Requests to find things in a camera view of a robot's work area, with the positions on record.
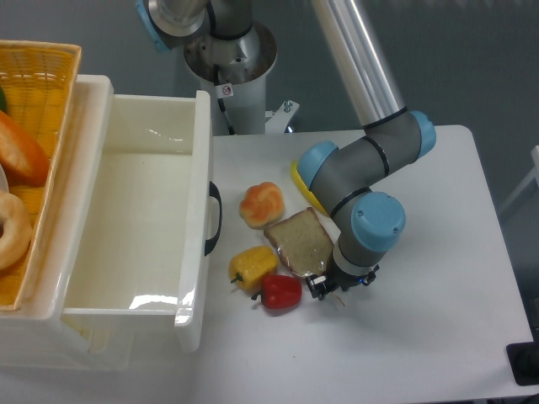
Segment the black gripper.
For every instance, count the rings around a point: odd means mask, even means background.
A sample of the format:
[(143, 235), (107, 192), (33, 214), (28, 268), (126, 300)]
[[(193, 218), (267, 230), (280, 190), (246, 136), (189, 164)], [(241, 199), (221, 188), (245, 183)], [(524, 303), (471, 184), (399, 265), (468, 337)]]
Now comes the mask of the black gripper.
[(376, 279), (379, 265), (372, 266), (369, 272), (362, 276), (347, 274), (336, 263), (330, 263), (326, 275), (310, 275), (305, 278), (306, 285), (313, 299), (324, 300), (326, 296), (337, 289), (347, 291), (360, 284), (370, 285)]

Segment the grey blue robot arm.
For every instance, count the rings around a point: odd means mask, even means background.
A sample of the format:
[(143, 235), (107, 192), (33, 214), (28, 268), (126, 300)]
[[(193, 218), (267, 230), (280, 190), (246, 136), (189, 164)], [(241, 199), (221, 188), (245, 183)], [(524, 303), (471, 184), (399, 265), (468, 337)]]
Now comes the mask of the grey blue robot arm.
[[(316, 1), (313, 8), (365, 132), (344, 147), (320, 142), (297, 164), (340, 232), (322, 274), (307, 278), (321, 300), (375, 279), (406, 216), (396, 199), (371, 186), (428, 153), (436, 131), (425, 114), (407, 109), (362, 3)], [(186, 65), (211, 96), (214, 134), (266, 130), (265, 78), (276, 44), (253, 18), (250, 1), (140, 1), (136, 11), (158, 51), (183, 48)]]

